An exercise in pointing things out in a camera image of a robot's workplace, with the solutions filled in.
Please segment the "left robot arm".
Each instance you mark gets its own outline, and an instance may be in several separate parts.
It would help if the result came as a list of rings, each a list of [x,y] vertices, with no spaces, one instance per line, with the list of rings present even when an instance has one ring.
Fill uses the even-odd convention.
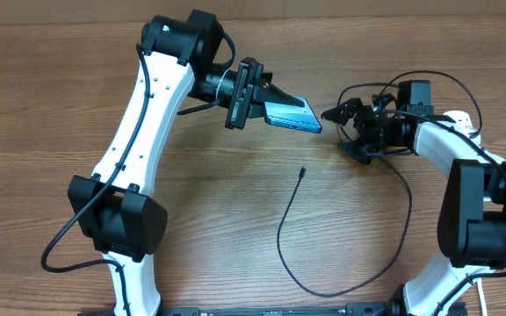
[[[75,176],[68,189],[74,222],[89,237],[111,273],[116,315],[157,315],[154,253],[164,236],[166,210],[154,199],[161,153],[183,101],[205,110],[227,109],[225,125],[243,128],[270,105],[288,111],[306,103],[276,87],[261,63],[245,58],[233,70],[215,55],[228,41],[212,14],[193,10],[185,21],[157,16],[146,23],[137,47],[140,67],[119,128],[90,177]]]

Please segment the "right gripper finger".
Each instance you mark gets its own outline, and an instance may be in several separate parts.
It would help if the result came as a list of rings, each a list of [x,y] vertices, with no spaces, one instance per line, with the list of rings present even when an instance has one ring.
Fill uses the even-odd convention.
[[[372,157],[365,151],[364,147],[355,140],[344,141],[339,149],[363,165],[369,165],[372,161]]]
[[[321,114],[321,118],[340,126],[345,126],[350,119],[362,111],[364,105],[359,97],[354,97],[337,105],[336,107],[326,110]]]

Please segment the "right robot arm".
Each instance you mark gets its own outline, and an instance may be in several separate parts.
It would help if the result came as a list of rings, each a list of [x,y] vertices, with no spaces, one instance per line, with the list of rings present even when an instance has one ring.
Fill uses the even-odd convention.
[[[383,315],[455,315],[454,303],[484,278],[506,277],[506,160],[481,146],[464,111],[437,114],[430,82],[395,84],[370,104],[338,100],[322,118],[358,132],[341,149],[368,164],[389,155],[416,154],[447,180],[437,222],[438,251],[422,272],[402,285]]]

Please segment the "Samsung Galaxy smartphone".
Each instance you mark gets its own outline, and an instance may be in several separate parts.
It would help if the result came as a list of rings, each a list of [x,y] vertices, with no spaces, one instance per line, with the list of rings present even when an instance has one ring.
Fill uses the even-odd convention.
[[[322,125],[304,97],[296,97],[303,107],[269,103],[264,105],[264,120],[268,125],[278,126],[307,133],[321,133]]]

